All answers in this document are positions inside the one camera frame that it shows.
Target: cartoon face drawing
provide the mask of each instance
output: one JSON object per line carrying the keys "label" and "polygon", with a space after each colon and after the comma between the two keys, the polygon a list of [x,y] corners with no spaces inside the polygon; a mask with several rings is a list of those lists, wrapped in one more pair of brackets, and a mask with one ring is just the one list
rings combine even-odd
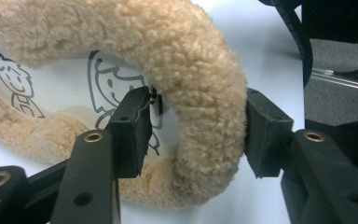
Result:
{"label": "cartoon face drawing", "polygon": [[88,64],[92,106],[97,113],[112,112],[128,91],[145,86],[145,80],[142,75],[121,76],[120,68],[104,63],[98,52],[91,53]]}
{"label": "cartoon face drawing", "polygon": [[0,78],[14,93],[33,97],[34,90],[30,75],[21,66],[0,54]]}
{"label": "cartoon face drawing", "polygon": [[13,93],[11,94],[11,105],[22,113],[43,119],[45,116],[32,101],[34,89],[32,88],[31,76],[10,59],[0,54],[0,78],[2,82]]}
{"label": "cartoon face drawing", "polygon": [[[104,62],[103,55],[98,50],[89,55],[88,77],[92,105],[95,112],[102,113],[95,124],[98,129],[104,129],[128,91],[146,85],[144,77],[133,70]],[[151,119],[152,126],[154,129],[161,129],[161,96],[157,95],[155,89],[151,90],[150,110],[151,114],[156,115]],[[158,154],[160,143],[155,132],[152,134],[149,146]]]}

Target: black plastic bracket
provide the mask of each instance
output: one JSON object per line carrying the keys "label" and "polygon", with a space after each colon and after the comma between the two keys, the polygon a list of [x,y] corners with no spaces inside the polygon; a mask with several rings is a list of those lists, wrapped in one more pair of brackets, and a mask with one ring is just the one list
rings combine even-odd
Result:
{"label": "black plastic bracket", "polygon": [[245,154],[256,177],[278,176],[282,143],[290,139],[293,120],[265,95],[248,90]]}

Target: white surface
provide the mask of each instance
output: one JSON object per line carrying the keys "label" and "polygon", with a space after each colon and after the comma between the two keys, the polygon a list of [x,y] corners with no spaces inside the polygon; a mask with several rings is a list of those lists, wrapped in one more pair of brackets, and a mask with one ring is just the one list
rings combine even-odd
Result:
{"label": "white surface", "polygon": [[[256,0],[193,0],[204,7],[241,56],[249,86],[263,92],[304,127],[301,61],[296,43],[273,7]],[[19,165],[32,175],[48,164],[29,161],[0,147],[0,166]],[[161,211],[122,202],[123,224],[132,223],[289,223],[280,179],[255,179],[245,157],[234,181],[201,207]]]}

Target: curly wool texture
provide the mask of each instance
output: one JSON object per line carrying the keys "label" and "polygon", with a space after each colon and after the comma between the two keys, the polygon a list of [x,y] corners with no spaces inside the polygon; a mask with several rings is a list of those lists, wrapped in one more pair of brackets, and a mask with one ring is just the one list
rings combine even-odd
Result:
{"label": "curly wool texture", "polygon": [[[176,158],[121,180],[124,199],[186,208],[221,193],[237,172],[246,80],[223,35],[190,1],[0,0],[0,46],[32,67],[81,50],[114,53],[142,70],[166,97],[179,118]],[[0,134],[1,141],[17,144]],[[59,155],[56,150],[51,155]]]}

